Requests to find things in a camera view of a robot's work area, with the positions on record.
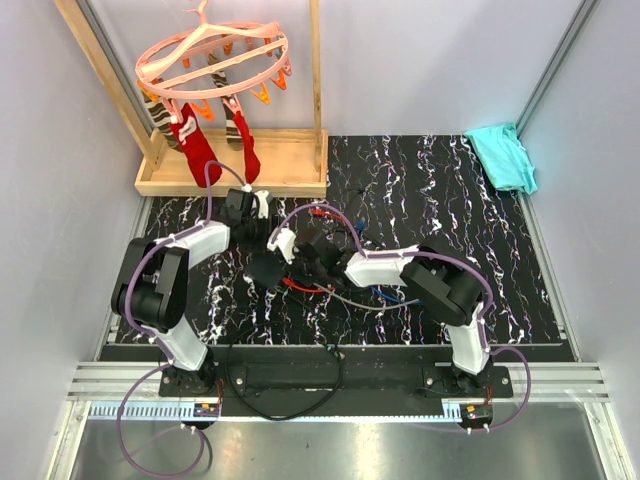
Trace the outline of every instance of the wooden stand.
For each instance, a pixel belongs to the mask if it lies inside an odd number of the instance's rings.
[[[255,129],[255,152],[262,163],[256,189],[269,190],[278,197],[323,198],[327,194],[328,133],[322,129],[320,80],[320,24],[318,1],[309,0],[311,9],[311,46],[313,62],[314,128],[308,130]],[[58,10],[116,104],[129,131],[144,155],[136,178],[141,195],[199,196],[199,188],[189,171],[184,154],[168,148],[157,131],[147,134],[135,113],[131,99],[110,64],[77,0],[55,0]],[[205,129],[204,133],[218,159],[244,173],[244,153],[227,145],[224,129]],[[225,196],[238,182],[224,171],[213,186],[215,196]]]

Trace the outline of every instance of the teal cloth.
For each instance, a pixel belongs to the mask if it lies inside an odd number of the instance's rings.
[[[535,168],[518,140],[516,126],[478,128],[465,132],[496,190],[519,190],[531,194],[538,190]]]

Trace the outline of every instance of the metal floor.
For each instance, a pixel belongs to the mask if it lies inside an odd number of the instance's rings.
[[[494,424],[514,412],[513,405],[496,405]],[[132,421],[124,425],[130,450],[147,444],[135,456],[141,465],[172,473],[195,458],[198,442],[186,432],[148,443],[168,426]],[[211,468],[207,470],[204,458],[188,478],[605,479],[586,414],[577,404],[534,404],[512,426],[471,437],[410,424],[220,422],[205,432],[213,449]],[[89,421],[72,478],[149,478],[121,459],[115,422]]]

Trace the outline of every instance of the marble pattern surface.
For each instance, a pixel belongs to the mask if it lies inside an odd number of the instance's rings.
[[[385,248],[406,247],[439,235],[486,275],[496,297],[487,315],[493,343],[555,343],[559,332],[540,267],[515,194],[496,192],[470,143],[460,136],[331,137],[327,201]],[[281,214],[308,199],[279,199]],[[204,216],[203,198],[156,198],[147,234],[166,236]],[[300,215],[293,226],[331,219]],[[264,291],[243,273],[248,255],[232,248],[190,272],[186,316],[200,337],[224,344],[309,343],[291,323],[316,338],[341,344],[446,342],[436,319],[420,306],[369,312],[324,294]],[[385,292],[403,299],[401,289]],[[367,290],[349,294],[360,303],[390,304]],[[304,300],[303,308],[293,298]],[[285,321],[285,324],[270,322]],[[140,339],[121,322],[116,343]]]

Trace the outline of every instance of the red sock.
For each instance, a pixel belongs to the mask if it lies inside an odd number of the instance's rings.
[[[253,151],[255,141],[249,133],[249,125],[247,125],[242,113],[237,112],[233,117],[233,121],[238,127],[238,131],[242,136],[242,144],[244,145],[244,177],[247,179],[247,183],[253,183],[260,175],[260,160],[258,160],[256,153]]]
[[[171,123],[171,131],[180,142],[182,151],[187,156],[189,170],[200,188],[206,188],[207,181],[204,175],[204,166],[209,160],[217,160],[216,155],[211,150],[204,133],[198,126],[196,115],[189,103],[182,106],[182,123]],[[211,185],[220,180],[222,168],[219,165],[209,167],[209,180]]]

